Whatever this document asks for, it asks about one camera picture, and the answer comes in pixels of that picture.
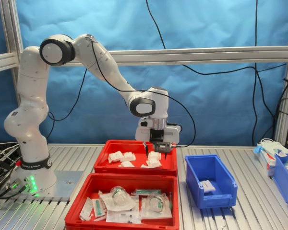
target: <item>plastic storage bin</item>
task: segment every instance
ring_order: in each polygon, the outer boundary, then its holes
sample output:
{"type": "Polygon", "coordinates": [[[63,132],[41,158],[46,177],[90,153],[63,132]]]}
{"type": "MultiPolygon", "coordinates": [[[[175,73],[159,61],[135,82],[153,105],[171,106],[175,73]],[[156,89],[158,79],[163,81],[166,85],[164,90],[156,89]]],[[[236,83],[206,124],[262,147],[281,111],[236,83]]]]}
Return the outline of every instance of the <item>plastic storage bin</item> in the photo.
{"type": "Polygon", "coordinates": [[[198,208],[231,207],[236,205],[238,186],[217,155],[186,156],[189,190],[198,208]],[[200,184],[209,180],[215,191],[205,193],[200,184]]]}
{"type": "MultiPolygon", "coordinates": [[[[148,152],[153,151],[153,144],[148,143],[148,152]]],[[[177,174],[177,160],[176,160],[176,148],[167,154],[162,153],[160,163],[161,167],[158,168],[141,168],[141,165],[147,165],[147,156],[144,145],[141,141],[137,140],[108,140],[103,147],[99,157],[94,164],[94,170],[97,173],[120,173],[120,174],[138,174],[138,175],[171,175],[177,174]],[[136,160],[131,161],[135,166],[134,168],[119,167],[119,162],[108,161],[110,153],[121,151],[122,153],[132,152],[135,154],[136,160]]]]}
{"type": "Polygon", "coordinates": [[[179,211],[178,211],[178,191],[177,178],[174,176],[143,176],[143,175],[125,175],[125,174],[103,174],[92,173],[86,178],[80,192],[73,202],[70,210],[65,217],[67,230],[178,230],[179,229],[179,211]],[[172,192],[172,218],[168,219],[145,219],[143,224],[131,223],[111,223],[94,221],[95,216],[90,221],[82,221],[79,218],[80,212],[84,206],[86,198],[98,198],[98,191],[109,193],[111,188],[122,186],[129,194],[136,188],[142,189],[161,189],[169,195],[172,192]]]}
{"type": "Polygon", "coordinates": [[[286,203],[288,203],[288,171],[284,163],[288,161],[287,157],[279,157],[275,154],[276,164],[274,169],[273,180],[275,181],[280,193],[282,194],[286,203]]]}

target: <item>white item in blue bin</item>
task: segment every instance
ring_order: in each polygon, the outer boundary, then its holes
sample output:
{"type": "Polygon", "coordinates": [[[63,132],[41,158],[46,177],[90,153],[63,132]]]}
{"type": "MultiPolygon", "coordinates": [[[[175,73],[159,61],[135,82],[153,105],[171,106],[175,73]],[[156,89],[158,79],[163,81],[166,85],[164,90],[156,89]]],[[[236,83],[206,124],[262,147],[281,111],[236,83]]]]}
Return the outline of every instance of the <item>white item in blue bin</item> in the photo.
{"type": "Polygon", "coordinates": [[[204,187],[204,193],[209,193],[216,190],[209,180],[201,181],[200,183],[204,187]]]}

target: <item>metal base plate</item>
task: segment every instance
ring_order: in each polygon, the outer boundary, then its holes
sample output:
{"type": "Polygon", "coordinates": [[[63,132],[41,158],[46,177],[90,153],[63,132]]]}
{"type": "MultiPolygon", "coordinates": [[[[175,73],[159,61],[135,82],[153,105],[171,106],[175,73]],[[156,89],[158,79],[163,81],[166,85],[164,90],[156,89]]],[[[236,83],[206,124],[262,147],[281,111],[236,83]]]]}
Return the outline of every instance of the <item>metal base plate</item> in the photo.
{"type": "Polygon", "coordinates": [[[81,179],[83,171],[59,171],[55,170],[57,182],[50,188],[29,196],[27,199],[35,199],[39,196],[44,200],[69,201],[74,189],[81,179]]]}

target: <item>blue plastic bin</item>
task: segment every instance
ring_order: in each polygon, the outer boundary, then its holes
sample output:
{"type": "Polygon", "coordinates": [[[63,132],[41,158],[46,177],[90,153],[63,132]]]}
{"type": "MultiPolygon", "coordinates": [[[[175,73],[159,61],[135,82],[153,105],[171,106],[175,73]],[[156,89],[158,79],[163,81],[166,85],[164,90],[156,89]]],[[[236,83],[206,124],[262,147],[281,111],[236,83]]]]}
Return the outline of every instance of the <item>blue plastic bin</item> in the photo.
{"type": "Polygon", "coordinates": [[[189,190],[198,208],[236,205],[238,185],[220,158],[215,155],[186,156],[189,190]],[[205,193],[200,184],[209,180],[216,189],[205,193]]]}
{"type": "Polygon", "coordinates": [[[274,169],[273,180],[275,181],[280,193],[282,194],[286,203],[288,203],[288,171],[284,163],[288,161],[287,157],[279,157],[275,154],[276,164],[274,169]]]}

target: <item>black ring on robot arm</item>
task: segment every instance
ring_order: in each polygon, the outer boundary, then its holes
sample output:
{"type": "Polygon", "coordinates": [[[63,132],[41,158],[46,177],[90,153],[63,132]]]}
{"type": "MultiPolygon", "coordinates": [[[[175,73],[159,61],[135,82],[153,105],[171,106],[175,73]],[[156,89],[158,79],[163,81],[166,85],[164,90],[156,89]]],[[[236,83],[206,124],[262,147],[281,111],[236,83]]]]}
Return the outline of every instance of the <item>black ring on robot arm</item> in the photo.
{"type": "Polygon", "coordinates": [[[39,47],[39,54],[41,56],[41,58],[43,59],[43,61],[45,63],[47,63],[48,65],[51,65],[51,66],[61,66],[61,65],[64,65],[65,63],[67,62],[70,62],[72,60],[75,59],[75,56],[76,56],[76,52],[75,52],[75,49],[73,47],[73,45],[68,42],[68,41],[65,41],[63,39],[52,39],[52,38],[46,38],[42,44],[40,45],[39,47]],[[45,47],[45,45],[47,44],[55,44],[57,45],[61,51],[62,51],[62,58],[59,62],[57,63],[51,63],[51,62],[48,62],[44,56],[43,56],[43,48],[45,47]]]}

